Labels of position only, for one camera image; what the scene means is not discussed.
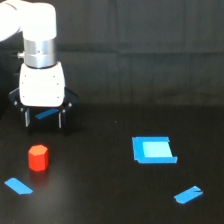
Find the red block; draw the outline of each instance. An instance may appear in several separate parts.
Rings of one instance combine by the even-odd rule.
[[[28,152],[29,167],[34,171],[46,170],[48,162],[48,148],[43,145],[32,146]]]

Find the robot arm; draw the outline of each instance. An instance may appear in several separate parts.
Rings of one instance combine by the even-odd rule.
[[[59,108],[59,126],[78,96],[65,87],[61,63],[56,58],[56,12],[47,3],[7,0],[0,3],[0,42],[22,32],[24,59],[19,88],[9,94],[21,112],[29,107]]]
[[[8,0],[0,3],[0,42],[23,32],[24,62],[32,68],[57,63],[55,37],[56,12],[47,3]]]
[[[20,30],[18,11],[15,7],[0,4],[0,42],[8,39]]]

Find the blue tape strip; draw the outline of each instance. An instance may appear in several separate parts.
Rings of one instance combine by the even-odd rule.
[[[174,198],[176,201],[180,204],[185,204],[186,202],[202,195],[203,192],[201,191],[200,188],[194,186],[178,195],[176,195]]]
[[[134,160],[142,164],[177,163],[177,157],[145,157],[143,142],[169,142],[168,137],[133,137]]]
[[[170,142],[168,137],[134,137],[142,142]]]
[[[153,163],[177,163],[177,157],[151,157],[151,158],[140,158],[138,159],[139,163],[142,164],[153,164]]]
[[[37,114],[35,117],[38,118],[38,119],[42,119],[42,118],[47,117],[47,116],[49,116],[51,114],[54,114],[56,112],[58,112],[58,109],[52,108],[52,109],[47,110],[43,113]]]
[[[18,194],[31,194],[33,191],[16,178],[11,178],[5,184]]]

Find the black background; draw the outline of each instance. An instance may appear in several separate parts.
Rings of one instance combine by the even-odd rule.
[[[56,114],[33,117],[26,130],[8,101],[22,34],[0,43],[0,222],[223,223],[224,2],[46,2],[80,104],[65,133]],[[168,136],[178,163],[134,161],[134,136]],[[50,151],[38,174],[27,161],[35,144]],[[4,184],[11,177],[34,192],[17,195]],[[203,195],[178,204],[174,196],[192,186]]]

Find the black table surface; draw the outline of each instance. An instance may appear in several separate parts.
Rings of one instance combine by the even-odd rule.
[[[29,129],[10,106],[0,121],[0,223],[224,223],[224,107],[78,105],[68,127],[57,114]],[[132,137],[168,136],[177,164],[134,161]],[[28,167],[28,150],[49,148],[49,168]],[[4,182],[33,190],[18,195]],[[193,186],[203,195],[182,205]]]

